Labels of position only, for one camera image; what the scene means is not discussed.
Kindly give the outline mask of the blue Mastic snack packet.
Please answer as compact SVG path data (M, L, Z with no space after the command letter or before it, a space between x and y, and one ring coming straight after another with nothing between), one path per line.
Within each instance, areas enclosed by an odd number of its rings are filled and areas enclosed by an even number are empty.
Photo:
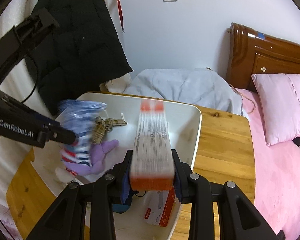
M64 100L59 105L61 126L76 135L73 143L64 144L60 150L61 161L74 174L92 173L90 149L95 119L106 107L102 102L71 99Z

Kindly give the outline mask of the white plastic tray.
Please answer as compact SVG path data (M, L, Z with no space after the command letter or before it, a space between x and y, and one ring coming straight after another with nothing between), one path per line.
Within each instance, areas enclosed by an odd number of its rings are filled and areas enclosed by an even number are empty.
M86 93L58 117L68 130L34 148L55 200L28 239L170 239L178 165L193 168L202 115L184 103Z

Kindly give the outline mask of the pink bedspread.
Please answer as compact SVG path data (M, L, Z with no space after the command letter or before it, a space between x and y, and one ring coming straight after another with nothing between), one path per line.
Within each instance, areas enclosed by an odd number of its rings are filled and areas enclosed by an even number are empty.
M288 141L267 146L263 114L256 93L239 89L249 116L255 157L254 205L275 233L300 239L300 146Z

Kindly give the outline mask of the red white box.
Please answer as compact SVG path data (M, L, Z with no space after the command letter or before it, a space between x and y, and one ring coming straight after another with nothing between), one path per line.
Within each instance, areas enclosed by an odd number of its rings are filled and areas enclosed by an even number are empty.
M165 228L170 219L174 200L174 187L170 191L151 191L150 202L143 218L144 221L147 224Z

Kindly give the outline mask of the blue drawstring pouch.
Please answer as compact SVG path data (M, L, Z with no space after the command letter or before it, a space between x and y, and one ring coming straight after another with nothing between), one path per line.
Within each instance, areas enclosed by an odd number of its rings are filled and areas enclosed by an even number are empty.
M132 191L129 193L129 197L126 199L126 202L124 204L113 204L113 212L114 213L125 213L129 210L132 204L132 200L135 198L142 198L146 195L146 191Z

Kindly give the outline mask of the white curtain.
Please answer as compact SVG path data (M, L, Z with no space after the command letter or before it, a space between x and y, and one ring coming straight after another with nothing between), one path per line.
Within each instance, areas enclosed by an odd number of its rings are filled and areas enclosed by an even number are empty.
M0 38L14 25L30 16L38 0L12 0L0 16ZM22 60L2 82L0 90L23 101L34 87L34 81ZM7 239L22 239L6 200L8 186L31 147L5 137L0 138L0 229Z

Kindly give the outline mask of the pink pillow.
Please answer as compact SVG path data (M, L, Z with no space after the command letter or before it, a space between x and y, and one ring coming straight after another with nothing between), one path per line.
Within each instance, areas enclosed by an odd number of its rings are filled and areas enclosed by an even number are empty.
M251 79L262 107L267 144L300 138L300 75L253 74Z

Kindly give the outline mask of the wooden headboard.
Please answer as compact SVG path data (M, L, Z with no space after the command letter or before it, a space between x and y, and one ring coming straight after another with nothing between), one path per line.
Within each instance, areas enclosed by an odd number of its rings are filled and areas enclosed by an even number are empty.
M255 91L253 74L300 74L300 45L232 23L226 81Z

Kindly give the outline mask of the black jacket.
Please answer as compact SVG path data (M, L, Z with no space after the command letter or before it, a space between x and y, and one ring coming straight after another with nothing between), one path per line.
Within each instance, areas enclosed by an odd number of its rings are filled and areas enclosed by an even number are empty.
M132 72L104 0L38 0L32 12L42 8L59 27L25 60L51 115L61 101Z

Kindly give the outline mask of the long orange white box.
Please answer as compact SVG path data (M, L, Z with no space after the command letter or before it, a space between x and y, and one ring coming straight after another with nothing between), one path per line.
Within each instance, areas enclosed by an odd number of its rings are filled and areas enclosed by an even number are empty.
M141 101L129 179L135 191L168 191L173 185L174 162L162 101Z

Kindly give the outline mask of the purple plush toy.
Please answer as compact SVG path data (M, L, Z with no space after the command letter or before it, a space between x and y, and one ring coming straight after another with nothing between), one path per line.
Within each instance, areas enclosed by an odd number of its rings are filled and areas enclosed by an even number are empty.
M61 161L65 169L74 176L100 174L105 169L107 153L119 145L118 140L103 141L100 144L75 142L61 148Z

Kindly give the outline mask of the plaid fabric bow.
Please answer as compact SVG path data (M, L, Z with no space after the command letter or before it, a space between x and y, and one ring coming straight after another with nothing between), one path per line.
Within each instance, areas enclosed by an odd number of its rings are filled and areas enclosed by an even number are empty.
M113 130L113 127L126 126L126 125L127 123L122 119L113 119L113 118L102 119L100 116L98 116L95 119L94 126L93 126L93 132L91 137L92 144L94 145L100 144L104 139L106 133L111 132Z

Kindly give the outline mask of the grey blanket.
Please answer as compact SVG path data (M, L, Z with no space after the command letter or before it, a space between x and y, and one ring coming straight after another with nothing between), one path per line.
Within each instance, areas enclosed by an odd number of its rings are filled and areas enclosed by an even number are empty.
M221 76L208 68L146 69L133 79L124 93L247 116L242 97Z

